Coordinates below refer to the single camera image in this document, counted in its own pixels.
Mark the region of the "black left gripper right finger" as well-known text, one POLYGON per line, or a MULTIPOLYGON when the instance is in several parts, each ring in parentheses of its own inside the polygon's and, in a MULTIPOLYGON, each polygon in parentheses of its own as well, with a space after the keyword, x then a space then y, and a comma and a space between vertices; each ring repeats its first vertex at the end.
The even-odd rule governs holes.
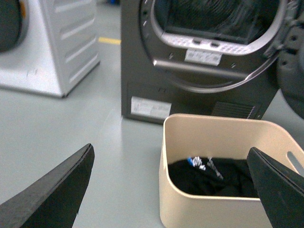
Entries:
POLYGON ((304 178, 256 147, 247 164, 262 206, 274 228, 304 226, 304 178))

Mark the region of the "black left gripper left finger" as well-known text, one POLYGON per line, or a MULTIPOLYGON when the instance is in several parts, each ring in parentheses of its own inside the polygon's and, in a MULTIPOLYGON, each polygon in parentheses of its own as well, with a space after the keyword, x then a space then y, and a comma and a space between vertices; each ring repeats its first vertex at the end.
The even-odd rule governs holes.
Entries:
POLYGON ((0 206, 2 228, 71 228, 89 185, 95 152, 86 144, 0 206))

